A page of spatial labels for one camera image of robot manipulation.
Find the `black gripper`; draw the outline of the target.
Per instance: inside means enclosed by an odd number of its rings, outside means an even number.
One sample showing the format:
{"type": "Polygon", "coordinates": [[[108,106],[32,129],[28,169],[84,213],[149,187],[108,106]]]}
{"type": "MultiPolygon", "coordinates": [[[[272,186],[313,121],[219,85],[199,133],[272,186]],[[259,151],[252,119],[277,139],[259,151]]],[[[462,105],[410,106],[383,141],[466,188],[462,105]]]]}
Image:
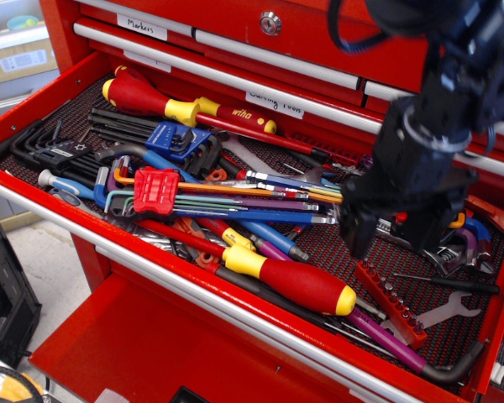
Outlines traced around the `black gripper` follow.
{"type": "Polygon", "coordinates": [[[416,97],[390,105],[371,169],[343,182],[340,234],[357,259],[366,257],[378,217],[397,212],[407,212],[404,238],[415,251],[437,246],[478,179],[475,170],[453,166],[470,136],[465,133],[458,143],[436,137],[421,124],[416,106],[416,97]]]}

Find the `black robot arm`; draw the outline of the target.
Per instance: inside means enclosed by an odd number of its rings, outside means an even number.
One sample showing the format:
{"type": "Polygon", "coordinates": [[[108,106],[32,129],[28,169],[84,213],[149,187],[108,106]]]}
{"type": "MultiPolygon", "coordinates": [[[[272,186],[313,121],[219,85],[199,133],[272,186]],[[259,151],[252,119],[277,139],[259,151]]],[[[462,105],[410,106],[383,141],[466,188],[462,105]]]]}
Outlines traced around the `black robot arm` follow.
{"type": "Polygon", "coordinates": [[[379,220],[406,215],[401,236],[421,251],[437,245],[477,180],[456,168],[474,133],[504,122],[504,1],[369,1],[379,32],[349,42],[339,33],[341,4],[328,6],[328,32],[356,54],[391,37],[423,37],[428,50],[421,90],[390,105],[372,151],[373,165],[343,181],[341,236],[366,256],[379,220]]]}

